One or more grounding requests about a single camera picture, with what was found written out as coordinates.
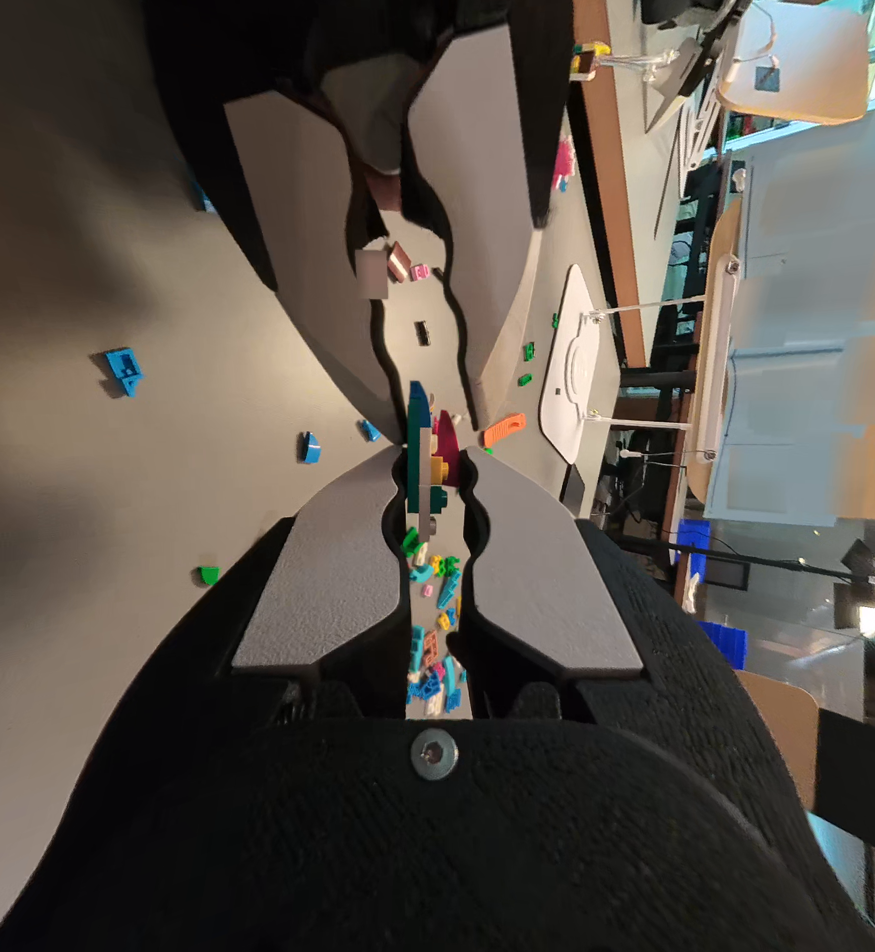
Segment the wood-edged table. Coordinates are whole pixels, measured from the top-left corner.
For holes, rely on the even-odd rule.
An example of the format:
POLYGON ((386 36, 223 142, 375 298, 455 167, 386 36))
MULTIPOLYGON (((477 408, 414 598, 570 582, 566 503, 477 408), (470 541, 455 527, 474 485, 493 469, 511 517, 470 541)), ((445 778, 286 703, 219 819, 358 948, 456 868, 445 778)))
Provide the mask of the wood-edged table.
MULTIPOLYGON (((574 1, 574 40, 603 42, 617 55, 657 55, 695 38, 695 25, 658 30, 641 21, 638 2, 574 1)), ((673 151, 678 115, 653 129, 663 97, 661 80, 645 83, 627 68, 601 67, 582 83, 593 159, 578 147, 579 170, 596 175, 616 306, 660 302, 681 198, 673 151)))

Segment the white display stand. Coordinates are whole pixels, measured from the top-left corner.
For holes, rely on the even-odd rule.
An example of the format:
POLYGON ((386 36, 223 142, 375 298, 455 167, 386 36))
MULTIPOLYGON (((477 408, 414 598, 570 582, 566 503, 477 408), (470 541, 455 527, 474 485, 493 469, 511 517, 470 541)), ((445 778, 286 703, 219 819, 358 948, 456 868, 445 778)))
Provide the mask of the white display stand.
MULTIPOLYGON (((701 338, 692 374, 693 402, 686 423, 658 427, 688 432, 689 470, 711 470, 720 453, 734 303, 742 282, 738 250, 741 205, 719 218, 710 244, 706 290, 686 303, 701 303, 701 338)), ((573 465, 586 422, 625 426, 622 419, 596 411, 590 401, 601 351, 615 356, 609 308, 597 308, 578 265, 568 269, 546 376, 540 390, 539 425, 564 461, 573 465)))

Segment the person's left hand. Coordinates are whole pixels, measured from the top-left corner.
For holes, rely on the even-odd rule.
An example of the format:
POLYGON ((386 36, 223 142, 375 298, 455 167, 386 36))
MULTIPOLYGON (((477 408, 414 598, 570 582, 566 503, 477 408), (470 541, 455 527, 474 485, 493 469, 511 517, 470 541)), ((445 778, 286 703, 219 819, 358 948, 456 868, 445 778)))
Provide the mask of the person's left hand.
POLYGON ((367 163, 362 165, 362 170, 378 210, 400 214, 402 211, 400 172, 384 173, 367 163))

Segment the idle black white gripper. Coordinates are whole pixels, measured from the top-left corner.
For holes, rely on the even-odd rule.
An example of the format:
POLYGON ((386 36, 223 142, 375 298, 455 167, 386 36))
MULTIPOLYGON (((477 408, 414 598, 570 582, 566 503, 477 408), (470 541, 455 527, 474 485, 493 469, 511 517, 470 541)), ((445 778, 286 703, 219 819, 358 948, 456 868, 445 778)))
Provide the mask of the idle black white gripper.
POLYGON ((722 54, 736 47, 744 13, 751 1, 641 2, 643 25, 658 31, 694 28, 695 35, 682 40, 672 63, 659 74, 662 102, 648 122, 646 133, 664 125, 679 112, 698 85, 710 76, 722 54))

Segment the tan rounded board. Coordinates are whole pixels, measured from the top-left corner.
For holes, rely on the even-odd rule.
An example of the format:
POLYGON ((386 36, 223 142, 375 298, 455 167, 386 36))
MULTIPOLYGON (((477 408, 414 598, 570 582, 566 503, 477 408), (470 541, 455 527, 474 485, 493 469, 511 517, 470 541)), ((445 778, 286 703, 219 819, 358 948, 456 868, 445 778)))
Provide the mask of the tan rounded board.
POLYGON ((860 120, 868 106, 866 17, 831 2, 753 2, 717 81, 728 111, 815 125, 860 120))
POLYGON ((801 805, 813 813, 820 724, 817 701, 795 685, 749 671, 736 674, 777 745, 801 805))

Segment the toy brick flower model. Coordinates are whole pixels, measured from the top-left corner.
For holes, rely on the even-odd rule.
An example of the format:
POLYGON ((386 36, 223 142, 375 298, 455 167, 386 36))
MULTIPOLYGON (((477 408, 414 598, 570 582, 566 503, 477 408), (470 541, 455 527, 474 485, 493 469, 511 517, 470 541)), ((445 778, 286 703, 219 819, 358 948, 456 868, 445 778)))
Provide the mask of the toy brick flower model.
MULTIPOLYGON (((612 49, 601 42, 575 44, 570 65, 570 82, 587 82, 593 79, 599 61, 609 56, 612 49)), ((554 191, 565 192, 567 184, 575 173, 574 147, 570 138, 562 136, 559 142, 558 154, 554 167, 551 188, 554 191)))

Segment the black light stand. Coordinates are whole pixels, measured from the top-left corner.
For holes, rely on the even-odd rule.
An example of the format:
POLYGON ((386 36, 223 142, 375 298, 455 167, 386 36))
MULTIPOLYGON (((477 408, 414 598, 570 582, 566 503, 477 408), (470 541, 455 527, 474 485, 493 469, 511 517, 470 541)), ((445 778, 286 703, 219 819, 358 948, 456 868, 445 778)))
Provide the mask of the black light stand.
POLYGON ((708 538, 665 541, 622 534, 614 538, 623 550, 654 559, 676 558, 685 565, 685 578, 700 585, 746 591, 755 568, 826 579, 832 586, 830 601, 835 630, 860 629, 875 615, 875 554, 863 541, 855 541, 836 568, 814 565, 804 556, 771 558, 751 555, 708 538))

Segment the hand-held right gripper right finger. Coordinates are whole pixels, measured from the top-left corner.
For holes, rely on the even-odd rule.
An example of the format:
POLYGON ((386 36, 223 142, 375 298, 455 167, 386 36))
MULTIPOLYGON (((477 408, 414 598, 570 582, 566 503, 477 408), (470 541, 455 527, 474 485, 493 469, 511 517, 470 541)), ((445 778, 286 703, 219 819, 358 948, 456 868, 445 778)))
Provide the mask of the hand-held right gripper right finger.
POLYGON ((467 447, 460 461, 477 622, 557 676, 639 676, 634 640, 570 511, 482 448, 467 447))

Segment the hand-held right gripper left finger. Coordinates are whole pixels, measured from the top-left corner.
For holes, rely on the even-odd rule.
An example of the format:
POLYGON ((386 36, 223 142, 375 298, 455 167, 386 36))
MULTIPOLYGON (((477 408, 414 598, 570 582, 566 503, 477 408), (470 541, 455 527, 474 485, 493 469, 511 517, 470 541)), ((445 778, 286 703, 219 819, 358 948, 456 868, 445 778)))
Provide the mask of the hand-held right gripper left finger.
POLYGON ((398 497, 388 446, 327 483, 301 507, 232 659, 235 673, 296 675, 352 649, 398 677, 412 626, 404 562, 386 536, 398 497))

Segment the grey desk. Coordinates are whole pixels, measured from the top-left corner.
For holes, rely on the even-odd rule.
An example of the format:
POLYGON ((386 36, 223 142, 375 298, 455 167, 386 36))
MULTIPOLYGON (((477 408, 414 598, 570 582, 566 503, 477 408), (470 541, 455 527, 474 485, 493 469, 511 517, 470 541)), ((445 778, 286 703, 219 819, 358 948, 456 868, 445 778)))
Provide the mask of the grey desk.
POLYGON ((182 169, 137 2, 0 2, 0 921, 193 570, 372 451, 182 169))

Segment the multicoloured toy brick assembly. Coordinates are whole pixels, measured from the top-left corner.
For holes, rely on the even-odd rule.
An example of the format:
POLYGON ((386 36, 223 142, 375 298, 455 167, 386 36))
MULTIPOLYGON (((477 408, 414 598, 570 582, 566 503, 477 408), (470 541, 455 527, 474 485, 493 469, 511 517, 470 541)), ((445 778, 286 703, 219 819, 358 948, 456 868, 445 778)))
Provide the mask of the multicoloured toy brick assembly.
POLYGON ((431 410, 429 395, 419 381, 412 381, 407 409, 407 512, 417 517, 420 544, 431 540, 436 519, 448 505, 449 490, 460 483, 460 446, 458 464, 449 473, 447 465, 435 456, 438 417, 431 410))

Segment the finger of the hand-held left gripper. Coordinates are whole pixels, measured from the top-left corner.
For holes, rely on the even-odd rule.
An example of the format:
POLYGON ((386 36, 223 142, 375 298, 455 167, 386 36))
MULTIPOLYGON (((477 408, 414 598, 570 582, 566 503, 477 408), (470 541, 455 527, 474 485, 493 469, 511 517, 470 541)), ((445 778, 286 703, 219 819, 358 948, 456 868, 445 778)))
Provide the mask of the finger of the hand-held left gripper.
POLYGON ((406 130, 449 228, 444 288, 463 323, 460 375, 482 428, 511 385, 541 244, 508 25, 448 44, 409 103, 406 130))
POLYGON ((393 443, 406 440, 384 308, 363 296, 356 252, 383 220, 341 128, 270 90, 225 105, 276 280, 276 296, 340 392, 393 443))

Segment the clear plastic rod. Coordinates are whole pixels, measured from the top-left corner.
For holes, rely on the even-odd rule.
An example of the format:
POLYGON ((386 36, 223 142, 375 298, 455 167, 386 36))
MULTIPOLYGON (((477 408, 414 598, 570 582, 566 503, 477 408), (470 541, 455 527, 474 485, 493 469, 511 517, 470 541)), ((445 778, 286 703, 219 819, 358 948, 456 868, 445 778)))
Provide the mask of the clear plastic rod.
POLYGON ((595 54, 598 66, 630 71, 645 84, 654 83, 658 74, 669 69, 680 55, 677 49, 672 48, 659 54, 614 54, 605 45, 598 45, 595 54))

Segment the pile of toy bricks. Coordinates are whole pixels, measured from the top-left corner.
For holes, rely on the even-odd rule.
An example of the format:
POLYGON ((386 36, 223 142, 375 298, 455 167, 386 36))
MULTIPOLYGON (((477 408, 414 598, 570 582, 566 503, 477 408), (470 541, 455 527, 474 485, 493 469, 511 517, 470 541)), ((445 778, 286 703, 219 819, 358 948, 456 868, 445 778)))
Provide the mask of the pile of toy bricks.
POLYGON ((437 537, 408 526, 401 551, 409 570, 411 636, 405 715, 411 720, 470 719, 469 675, 448 646, 462 611, 463 565, 437 537))

